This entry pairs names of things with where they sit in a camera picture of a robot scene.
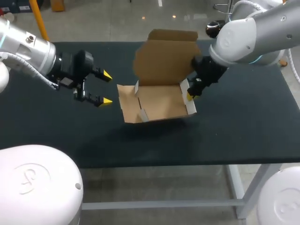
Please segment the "gray floor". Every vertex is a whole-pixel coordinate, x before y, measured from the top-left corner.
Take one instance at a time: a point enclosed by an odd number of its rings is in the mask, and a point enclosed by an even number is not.
[[[65,0],[66,12],[43,8],[51,41],[143,41],[153,28],[197,30],[207,39],[207,22],[224,18],[212,10],[213,2],[227,0]],[[16,25],[39,36],[34,17],[18,14]],[[300,48],[294,49],[295,64]],[[300,85],[291,69],[282,70],[297,103]],[[247,189],[259,165],[239,166]],[[82,170],[84,202],[229,198],[223,166],[175,166]],[[142,209],[83,211],[82,225],[238,225],[234,210],[224,208]],[[256,225],[255,211],[247,220]]]

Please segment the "open cardboard box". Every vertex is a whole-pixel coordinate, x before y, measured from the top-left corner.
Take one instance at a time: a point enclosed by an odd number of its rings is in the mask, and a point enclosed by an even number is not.
[[[153,30],[135,53],[135,86],[118,86],[126,123],[186,117],[196,113],[187,100],[186,77],[193,72],[191,60],[200,54],[197,32]]]

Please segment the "cable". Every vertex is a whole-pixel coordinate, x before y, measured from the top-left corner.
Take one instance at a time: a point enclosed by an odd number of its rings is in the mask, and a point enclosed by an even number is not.
[[[287,57],[289,58],[290,64],[291,64],[291,68],[292,68],[292,72],[294,73],[296,80],[298,81],[298,83],[300,83],[300,78],[298,76],[298,73],[296,71],[295,65],[294,65],[294,61],[293,61],[293,57],[292,57],[292,51],[291,49],[287,49]]]
[[[27,61],[22,59],[21,57],[9,53],[9,52],[0,52],[0,57],[3,59],[11,58],[13,60],[19,61],[21,64],[23,64],[26,68],[30,70],[30,72],[37,76],[39,79],[41,79],[44,83],[46,83],[49,87],[51,87],[54,90],[57,90],[59,86],[51,81],[49,81],[47,78],[45,78],[40,72],[38,72],[31,64],[29,64]]]
[[[241,0],[241,1],[238,1],[237,3],[234,4],[233,6],[233,9],[232,9],[232,14],[234,12],[234,10],[236,9],[237,6],[241,5],[241,4],[246,4],[246,5],[250,5],[252,7],[254,7],[256,10],[258,11],[266,11],[265,8],[263,8],[262,6],[256,4],[256,3],[253,3],[251,1],[248,1],[248,0]]]

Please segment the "black mat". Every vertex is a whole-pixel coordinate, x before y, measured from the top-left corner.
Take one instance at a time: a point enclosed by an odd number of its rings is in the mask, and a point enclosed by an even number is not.
[[[113,77],[87,88],[114,101],[94,108],[12,73],[0,94],[0,149],[42,144],[67,153],[79,167],[300,162],[300,112],[277,67],[235,66],[196,101],[187,119],[123,122],[116,84],[133,85],[141,43],[57,43],[93,53]],[[199,42],[208,54],[209,42]]]

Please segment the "metal table frame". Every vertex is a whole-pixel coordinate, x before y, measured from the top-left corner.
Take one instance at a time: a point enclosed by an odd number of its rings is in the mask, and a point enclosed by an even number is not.
[[[237,165],[227,165],[226,170],[234,199],[188,200],[188,201],[140,201],[140,202],[94,202],[83,203],[82,210],[174,208],[174,207],[217,207],[234,206],[238,219],[245,220],[257,203],[265,182],[280,170],[282,164],[263,164],[244,192]]]

